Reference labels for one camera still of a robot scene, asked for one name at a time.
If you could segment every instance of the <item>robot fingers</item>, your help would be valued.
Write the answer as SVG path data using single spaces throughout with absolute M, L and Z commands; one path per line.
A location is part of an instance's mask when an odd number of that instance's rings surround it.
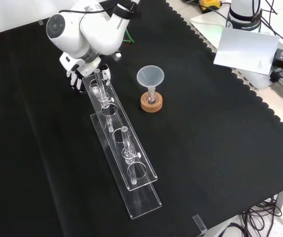
M 80 79 L 77 73 L 75 72 L 72 73 L 70 85 L 75 92 L 79 92 L 80 94 L 85 94 L 86 90 L 83 84 L 83 80 Z
M 107 64 L 103 64 L 101 66 L 101 71 L 102 71 L 102 75 L 103 75 L 103 80 L 110 80 L 111 79 L 111 71 L 110 68 L 108 67 Z

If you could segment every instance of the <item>robotic hand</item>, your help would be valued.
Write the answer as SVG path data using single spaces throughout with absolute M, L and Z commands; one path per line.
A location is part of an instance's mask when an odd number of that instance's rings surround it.
M 47 23 L 47 35 L 64 52 L 60 62 L 71 77 L 72 88 L 79 92 L 85 91 L 82 79 L 99 66 L 99 55 L 120 58 L 117 50 L 140 0 L 119 0 L 112 17 L 100 5 L 102 1 L 79 0 L 71 10 L 60 11 Z M 104 79 L 111 78 L 106 64 L 101 71 Z

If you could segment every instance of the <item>hole in rack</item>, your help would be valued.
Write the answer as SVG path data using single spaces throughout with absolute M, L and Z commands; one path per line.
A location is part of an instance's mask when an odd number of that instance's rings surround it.
M 109 107 L 107 109 L 109 110 L 110 115 L 114 115 L 117 112 L 117 106 L 112 104 L 112 103 L 110 103 L 110 105 L 109 105 Z M 102 109 L 102 114 L 103 115 L 106 115 L 105 114 L 105 110 L 107 110 L 107 109 Z
M 113 140 L 117 143 L 122 143 L 121 128 L 118 128 L 113 132 Z
M 104 80 L 102 80 L 102 81 L 103 81 L 104 90 L 107 91 L 109 87 L 106 85 L 106 82 Z M 93 92 L 94 95 L 97 95 L 99 93 L 96 79 L 93 79 L 90 82 L 90 89 L 91 89 L 91 91 Z
M 132 179 L 141 179 L 147 173 L 146 166 L 141 162 L 134 162 L 128 166 L 128 175 Z
M 91 82 L 90 82 L 90 86 L 92 87 L 92 85 L 97 85 L 97 82 L 96 82 L 96 79 L 93 79 Z

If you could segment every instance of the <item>white paper sheet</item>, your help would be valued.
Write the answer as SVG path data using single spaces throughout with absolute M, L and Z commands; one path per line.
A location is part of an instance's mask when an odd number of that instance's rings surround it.
M 280 37 L 224 28 L 214 64 L 268 75 Z

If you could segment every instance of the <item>green cable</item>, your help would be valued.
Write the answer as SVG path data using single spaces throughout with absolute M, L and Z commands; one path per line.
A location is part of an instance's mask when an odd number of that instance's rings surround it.
M 126 29 L 126 34 L 127 34 L 128 38 L 130 39 L 131 43 L 135 43 L 135 41 L 130 36 L 130 33 L 128 32 L 128 29 Z

